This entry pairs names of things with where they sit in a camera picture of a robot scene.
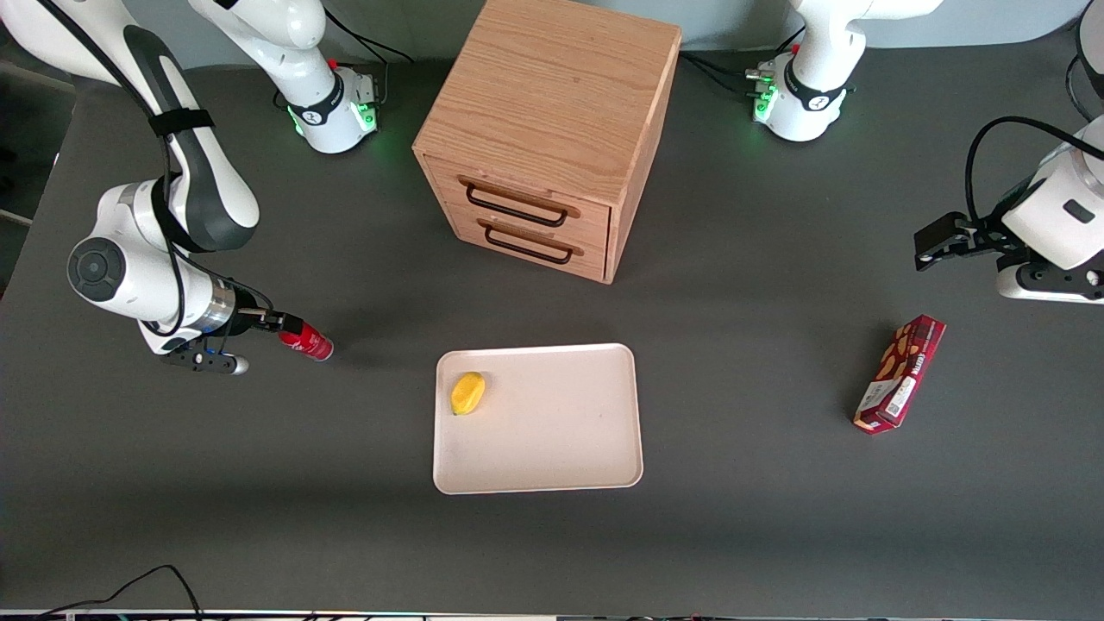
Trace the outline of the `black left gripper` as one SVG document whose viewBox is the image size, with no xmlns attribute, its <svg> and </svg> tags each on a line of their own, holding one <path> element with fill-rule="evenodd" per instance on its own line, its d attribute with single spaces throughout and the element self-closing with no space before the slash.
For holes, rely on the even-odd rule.
<svg viewBox="0 0 1104 621">
<path fill-rule="evenodd" d="M 1005 223 L 1020 206 L 998 206 L 997 223 L 977 221 L 973 233 L 968 215 L 952 211 L 914 233 L 914 267 L 924 272 L 942 260 L 998 253 L 1002 260 L 1034 260 L 1032 248 Z"/>
</svg>

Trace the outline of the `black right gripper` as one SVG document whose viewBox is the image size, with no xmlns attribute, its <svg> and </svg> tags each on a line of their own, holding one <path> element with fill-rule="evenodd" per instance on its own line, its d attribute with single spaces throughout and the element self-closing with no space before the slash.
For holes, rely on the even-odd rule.
<svg viewBox="0 0 1104 621">
<path fill-rule="evenodd" d="M 250 329 L 265 333 L 291 334 L 299 337 L 302 333 L 302 319 L 291 314 L 277 314 L 273 310 L 259 310 L 255 302 L 236 302 L 226 323 L 226 336 L 238 336 Z"/>
</svg>

